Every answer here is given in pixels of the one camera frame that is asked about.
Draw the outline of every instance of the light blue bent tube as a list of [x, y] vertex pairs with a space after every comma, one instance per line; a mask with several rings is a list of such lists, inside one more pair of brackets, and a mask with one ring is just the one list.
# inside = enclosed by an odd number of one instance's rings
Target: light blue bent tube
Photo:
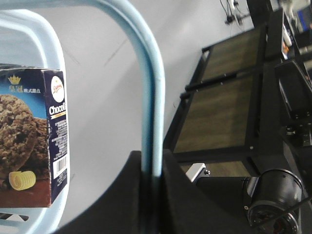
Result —
[[126, 0], [0, 0], [2, 10], [74, 5], [94, 6], [110, 15], [127, 34], [137, 54], [143, 74], [141, 233], [156, 234], [162, 165], [165, 77], [159, 48], [144, 19]]

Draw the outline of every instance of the black cylindrical camera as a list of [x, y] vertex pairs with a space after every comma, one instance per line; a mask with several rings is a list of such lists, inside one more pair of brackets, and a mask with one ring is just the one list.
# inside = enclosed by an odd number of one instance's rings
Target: black cylindrical camera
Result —
[[[210, 199], [251, 227], [301, 201], [302, 183], [292, 172], [270, 170], [260, 177], [199, 177], [195, 181]], [[259, 226], [264, 234], [299, 234], [299, 209]]]

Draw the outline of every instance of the cookie image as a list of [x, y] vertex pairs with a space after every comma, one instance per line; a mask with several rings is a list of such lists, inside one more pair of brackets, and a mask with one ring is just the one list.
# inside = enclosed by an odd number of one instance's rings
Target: cookie image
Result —
[[28, 160], [36, 142], [36, 123], [27, 104], [16, 96], [0, 95], [0, 178]]
[[36, 179], [47, 179], [49, 178], [47, 120], [34, 117], [34, 122], [37, 128], [37, 140], [34, 150], [31, 152], [29, 159], [25, 162], [21, 170], [34, 172]]

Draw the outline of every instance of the cookie box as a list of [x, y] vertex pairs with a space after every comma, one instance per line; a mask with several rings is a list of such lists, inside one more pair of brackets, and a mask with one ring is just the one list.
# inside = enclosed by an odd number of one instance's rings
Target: cookie box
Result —
[[0, 64], [0, 208], [49, 207], [67, 164], [63, 73]]

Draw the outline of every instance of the black cable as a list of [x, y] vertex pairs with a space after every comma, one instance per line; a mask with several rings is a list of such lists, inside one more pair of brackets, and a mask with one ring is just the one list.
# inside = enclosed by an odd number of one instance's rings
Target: black cable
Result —
[[224, 5], [223, 5], [223, 3], [222, 3], [221, 0], [220, 0], [220, 3], [221, 3], [221, 6], [222, 6], [222, 8], [223, 8], [223, 10], [224, 10], [224, 12], [225, 12], [225, 14], [226, 14], [226, 16], [229, 16], [228, 13], [226, 12], [226, 10], [225, 10], [225, 8], [224, 8]]
[[233, 12], [232, 12], [232, 9], [231, 9], [231, 6], [230, 6], [230, 3], [229, 3], [229, 0], [226, 0], [226, 2], [228, 3], [228, 6], [230, 7], [231, 16], [233, 16]]
[[243, 29], [241, 29], [241, 27], [240, 27], [239, 23], [238, 23], [236, 20], [235, 20], [235, 22], [236, 22], [237, 27], [239, 28], [239, 30], [240, 30], [241, 32], [244, 32], [244, 31], [245, 31], [245, 26], [244, 26], [243, 21], [242, 21]]
[[269, 223], [269, 222], [272, 222], [272, 221], [274, 221], [274, 220], [276, 220], [276, 219], [282, 218], [282, 217], [286, 216], [287, 214], [289, 214], [290, 212], [292, 212], [292, 211], [298, 209], [301, 205], [303, 205], [304, 203], [306, 203], [306, 202], [308, 202], [308, 201], [310, 201], [310, 200], [312, 200], [312, 195], [309, 196], [309, 197], [307, 197], [307, 198], [305, 198], [305, 199], [303, 199], [302, 201], [298, 202], [298, 203], [295, 204], [294, 206], [292, 206], [292, 207], [286, 209], [286, 210], [283, 211], [282, 213], [279, 213], [279, 214], [277, 214], [277, 215], [275, 215], [275, 216], [273, 216], [273, 217], [271, 217], [271, 218], [268, 218], [268, 219], [266, 219], [266, 220], [264, 220], [264, 221], [262, 221], [262, 222], [260, 222], [260, 223], [257, 223], [257, 224], [252, 225], [252, 228], [257, 228], [257, 227], [259, 227], [259, 226], [262, 226], [262, 225], [264, 225], [264, 224], [267, 224], [267, 223]]

